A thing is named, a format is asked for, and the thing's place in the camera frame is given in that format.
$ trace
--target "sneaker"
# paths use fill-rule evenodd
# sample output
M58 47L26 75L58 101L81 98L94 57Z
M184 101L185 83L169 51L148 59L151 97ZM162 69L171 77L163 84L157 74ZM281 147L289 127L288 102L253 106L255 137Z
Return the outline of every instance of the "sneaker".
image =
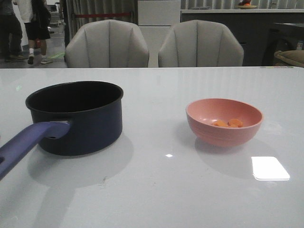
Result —
M47 64L47 63L52 63L52 62L53 61L51 59L43 58L40 63L41 64Z
M34 55L30 54L28 56L28 64L33 65L34 64Z
M26 57L22 56L22 55L10 55L9 56L10 58L13 58L13 59L19 59L19 60L25 60L27 59Z

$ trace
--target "plate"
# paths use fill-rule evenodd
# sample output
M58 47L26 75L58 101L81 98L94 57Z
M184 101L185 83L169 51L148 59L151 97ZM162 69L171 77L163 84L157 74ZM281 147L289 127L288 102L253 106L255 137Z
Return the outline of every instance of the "plate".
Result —
M237 6L239 9L254 9L254 8L256 8L257 6L252 6L252 5L250 5L250 6Z

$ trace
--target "black bag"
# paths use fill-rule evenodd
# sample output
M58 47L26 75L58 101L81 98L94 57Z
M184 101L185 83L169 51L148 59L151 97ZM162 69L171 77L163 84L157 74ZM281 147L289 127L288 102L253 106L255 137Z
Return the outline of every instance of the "black bag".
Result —
M34 18L39 23L41 28L49 26L51 22L52 15L45 7L42 0L32 0L32 8L34 13Z

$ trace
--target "pants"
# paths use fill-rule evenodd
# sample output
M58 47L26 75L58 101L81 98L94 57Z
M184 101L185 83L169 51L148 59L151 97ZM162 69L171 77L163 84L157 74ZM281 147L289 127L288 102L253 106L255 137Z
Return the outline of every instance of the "pants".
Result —
M68 25L68 19L67 16L64 17L64 22L65 22L65 46L67 47L67 45L70 43L70 28Z
M21 39L22 29L16 15L0 15L0 48L4 58L20 54Z

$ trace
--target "black shorts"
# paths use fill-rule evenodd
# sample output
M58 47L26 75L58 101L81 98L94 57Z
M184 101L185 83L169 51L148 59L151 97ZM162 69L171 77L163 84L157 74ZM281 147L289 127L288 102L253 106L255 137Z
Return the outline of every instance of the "black shorts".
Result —
M50 39L51 36L49 35L48 28L40 28L39 23L34 21L30 23L24 23L25 30L27 32L28 39L35 40L35 39Z

